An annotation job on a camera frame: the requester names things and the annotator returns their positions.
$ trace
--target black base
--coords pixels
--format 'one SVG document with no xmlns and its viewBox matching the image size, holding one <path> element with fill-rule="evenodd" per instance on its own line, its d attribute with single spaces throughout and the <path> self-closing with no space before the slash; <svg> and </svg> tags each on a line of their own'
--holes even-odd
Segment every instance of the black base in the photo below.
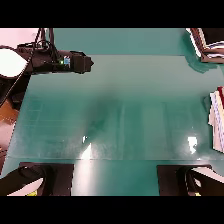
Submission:
<svg viewBox="0 0 224 224">
<path fill-rule="evenodd" d="M 46 192 L 49 192 L 49 186 L 51 188 L 49 196 L 71 195 L 74 164 L 22 162 L 19 164 L 19 167 L 32 167 L 34 165 L 47 166 L 53 171 L 52 174 L 47 177 L 47 181 L 37 190 L 37 196 L 48 195 Z"/>
<path fill-rule="evenodd" d="M 179 190 L 179 184 L 176 172 L 181 167 L 208 167 L 212 169 L 211 165 L 158 165 L 157 175 L 159 181 L 160 196 L 182 196 Z"/>
</svg>

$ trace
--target green tabletop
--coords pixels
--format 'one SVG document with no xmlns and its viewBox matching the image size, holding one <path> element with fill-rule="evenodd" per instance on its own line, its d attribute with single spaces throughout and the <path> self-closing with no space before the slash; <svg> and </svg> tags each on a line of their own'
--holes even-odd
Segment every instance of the green tabletop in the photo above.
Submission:
<svg viewBox="0 0 224 224">
<path fill-rule="evenodd" d="M 183 31 L 56 29 L 59 49 L 81 46 L 95 64 L 32 76 L 2 176 L 22 161 L 74 163 L 72 195 L 158 195 L 158 164 L 210 163 L 224 175 L 207 124 L 223 68 L 200 63 Z"/>
</svg>

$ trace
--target yellow label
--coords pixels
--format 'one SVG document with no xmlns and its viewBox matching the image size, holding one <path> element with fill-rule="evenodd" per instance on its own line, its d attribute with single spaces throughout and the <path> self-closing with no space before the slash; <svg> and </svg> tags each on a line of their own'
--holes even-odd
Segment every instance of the yellow label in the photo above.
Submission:
<svg viewBox="0 0 224 224">
<path fill-rule="evenodd" d="M 27 194 L 26 196 L 37 196 L 37 190 L 32 193 Z"/>
</svg>

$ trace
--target stack of books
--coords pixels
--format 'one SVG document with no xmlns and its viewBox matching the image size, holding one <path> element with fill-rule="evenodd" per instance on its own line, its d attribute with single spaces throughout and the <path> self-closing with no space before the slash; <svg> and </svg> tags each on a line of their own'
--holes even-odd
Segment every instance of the stack of books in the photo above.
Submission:
<svg viewBox="0 0 224 224">
<path fill-rule="evenodd" d="M 224 64 L 224 28 L 186 28 L 202 62 Z"/>
<path fill-rule="evenodd" d="M 213 149 L 224 153 L 224 87 L 210 93 L 209 124 L 213 127 Z"/>
</svg>

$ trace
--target table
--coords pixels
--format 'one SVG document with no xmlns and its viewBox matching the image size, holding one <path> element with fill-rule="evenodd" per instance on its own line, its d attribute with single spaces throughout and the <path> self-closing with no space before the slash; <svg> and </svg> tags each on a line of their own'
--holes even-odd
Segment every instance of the table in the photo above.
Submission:
<svg viewBox="0 0 224 224">
<path fill-rule="evenodd" d="M 94 37 L 87 46 L 95 64 L 84 75 L 32 76 L 2 176 L 22 161 L 74 163 L 72 195 L 159 195 L 159 164 L 210 163 L 224 175 L 224 155 L 212 149 L 207 124 L 208 95 L 224 85 L 223 67 L 198 62 L 183 29 L 158 30 L 148 30 L 147 42 L 140 35 L 146 29 L 99 30 L 97 42 L 98 31 L 84 29 L 82 39 L 80 29 L 56 29 L 59 49 L 72 50 L 72 37 L 85 48 Z M 106 49 L 96 47 L 102 32 Z M 139 38 L 128 35 L 135 32 Z M 150 40 L 156 33 L 163 35 Z M 168 43 L 166 34 L 176 40 Z M 162 39 L 173 48 L 160 48 Z"/>
</svg>

